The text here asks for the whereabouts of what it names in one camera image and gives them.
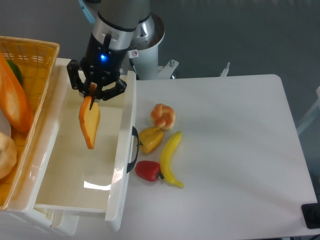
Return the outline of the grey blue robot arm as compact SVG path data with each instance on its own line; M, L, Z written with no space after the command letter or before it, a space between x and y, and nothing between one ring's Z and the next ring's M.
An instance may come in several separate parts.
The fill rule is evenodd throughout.
M148 17L146 0L102 0L84 57L67 65L71 87L90 105L125 92L120 78L123 60L138 24Z

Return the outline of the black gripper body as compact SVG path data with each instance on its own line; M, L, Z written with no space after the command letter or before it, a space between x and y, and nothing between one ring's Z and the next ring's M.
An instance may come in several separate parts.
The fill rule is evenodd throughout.
M86 53L80 61L85 75L93 73L92 82L97 85L109 85L120 77L120 68L127 53L127 49L111 48L111 33L107 33L99 42L90 36Z

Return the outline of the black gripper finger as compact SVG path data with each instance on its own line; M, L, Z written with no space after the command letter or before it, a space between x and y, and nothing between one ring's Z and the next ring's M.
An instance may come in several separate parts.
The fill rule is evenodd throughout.
M83 97L90 96L90 86L92 82L92 74L90 64L87 59L81 59L80 61L72 59L66 66L70 84L73 90L78 90ZM84 82L82 82L79 76L79 70L82 70L85 76Z
M94 103L100 100L107 101L123 94L126 88L127 83L120 78L115 82L114 87L105 90L102 90L97 84L91 83L89 86L89 96L91 97L89 109L91 110Z

